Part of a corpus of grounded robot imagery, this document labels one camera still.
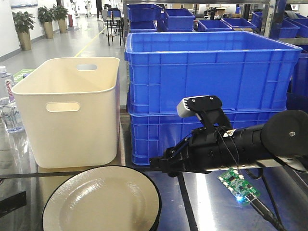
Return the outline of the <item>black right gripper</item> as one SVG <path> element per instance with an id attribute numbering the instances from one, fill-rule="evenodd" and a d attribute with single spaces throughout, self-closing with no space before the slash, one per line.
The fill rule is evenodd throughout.
<path id="1" fill-rule="evenodd" d="M 167 148 L 161 157 L 149 159 L 150 166 L 177 177 L 178 173 L 210 173 L 211 171 L 238 168 L 238 148 L 226 126 L 215 126 L 210 133 L 197 128 L 191 136 Z"/>

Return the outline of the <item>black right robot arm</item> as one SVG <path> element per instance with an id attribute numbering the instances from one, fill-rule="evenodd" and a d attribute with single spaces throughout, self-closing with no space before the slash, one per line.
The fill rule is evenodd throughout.
<path id="1" fill-rule="evenodd" d="M 149 162 L 171 177 L 181 172 L 278 166 L 307 173 L 308 115 L 304 111 L 286 110 L 265 124 L 234 130 L 208 123 Z"/>

